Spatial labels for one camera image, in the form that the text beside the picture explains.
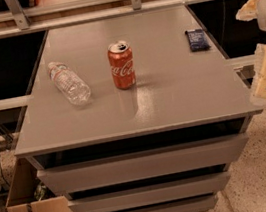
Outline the clear plastic water bottle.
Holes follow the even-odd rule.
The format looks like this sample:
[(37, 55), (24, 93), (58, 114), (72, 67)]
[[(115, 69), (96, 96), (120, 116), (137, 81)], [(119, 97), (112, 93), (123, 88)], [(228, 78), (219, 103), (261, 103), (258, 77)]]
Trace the clear plastic water bottle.
[(50, 79), (73, 105), (86, 105), (91, 97), (91, 88), (62, 62), (50, 62), (47, 66)]

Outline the red coca-cola can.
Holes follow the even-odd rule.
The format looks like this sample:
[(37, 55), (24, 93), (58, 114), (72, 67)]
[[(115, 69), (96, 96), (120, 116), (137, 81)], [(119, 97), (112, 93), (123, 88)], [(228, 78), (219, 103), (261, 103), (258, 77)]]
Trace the red coca-cola can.
[(132, 48), (124, 40), (118, 40), (108, 47), (107, 55), (110, 63), (111, 75), (117, 88), (129, 89), (135, 82)]

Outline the middle grey drawer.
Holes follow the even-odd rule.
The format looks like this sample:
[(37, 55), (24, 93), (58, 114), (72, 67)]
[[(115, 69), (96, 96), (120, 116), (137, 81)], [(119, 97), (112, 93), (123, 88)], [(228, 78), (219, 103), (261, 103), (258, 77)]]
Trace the middle grey drawer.
[(143, 188), (101, 194), (68, 202), (72, 212), (115, 212), (150, 204), (185, 199), (221, 191), (229, 181), (226, 172), (190, 177)]

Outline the brown cardboard box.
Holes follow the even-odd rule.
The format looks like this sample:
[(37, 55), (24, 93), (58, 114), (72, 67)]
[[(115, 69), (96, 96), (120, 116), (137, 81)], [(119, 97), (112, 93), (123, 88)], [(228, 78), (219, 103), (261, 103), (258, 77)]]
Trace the brown cardboard box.
[(40, 183), (36, 169), (25, 159), (17, 160), (8, 200), (7, 212), (71, 212), (64, 196), (37, 200), (35, 188)]

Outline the grey drawer cabinet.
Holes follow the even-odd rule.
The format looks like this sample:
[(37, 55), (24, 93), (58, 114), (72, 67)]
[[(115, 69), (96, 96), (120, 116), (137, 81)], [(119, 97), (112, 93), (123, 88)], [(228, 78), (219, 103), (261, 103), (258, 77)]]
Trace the grey drawer cabinet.
[[(15, 155), (36, 170), (246, 134), (257, 108), (248, 87), (218, 49), (194, 53), (186, 30), (197, 21), (185, 7), (57, 28), (49, 31), (41, 61), (63, 62), (91, 88), (91, 102), (77, 107), (39, 67)], [(135, 84), (115, 86), (110, 44), (132, 49)], [(228, 172), (231, 163), (112, 186), (58, 194), (71, 200)], [(204, 197), (215, 193), (186, 197)], [(150, 204), (157, 206), (180, 200)]]

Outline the top grey drawer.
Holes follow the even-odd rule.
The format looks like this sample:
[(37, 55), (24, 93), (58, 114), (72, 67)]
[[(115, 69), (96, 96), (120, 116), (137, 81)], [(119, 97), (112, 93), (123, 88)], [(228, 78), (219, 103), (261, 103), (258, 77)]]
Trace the top grey drawer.
[(65, 194), (231, 163), (247, 144), (245, 133), (146, 152), (56, 166), (37, 176), (54, 194)]

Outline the dark blue snack packet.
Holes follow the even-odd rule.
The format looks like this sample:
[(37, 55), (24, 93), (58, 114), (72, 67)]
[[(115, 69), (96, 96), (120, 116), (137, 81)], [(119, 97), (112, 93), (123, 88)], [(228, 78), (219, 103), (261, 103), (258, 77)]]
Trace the dark blue snack packet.
[(203, 29), (186, 30), (185, 35), (192, 52), (209, 50), (210, 45)]

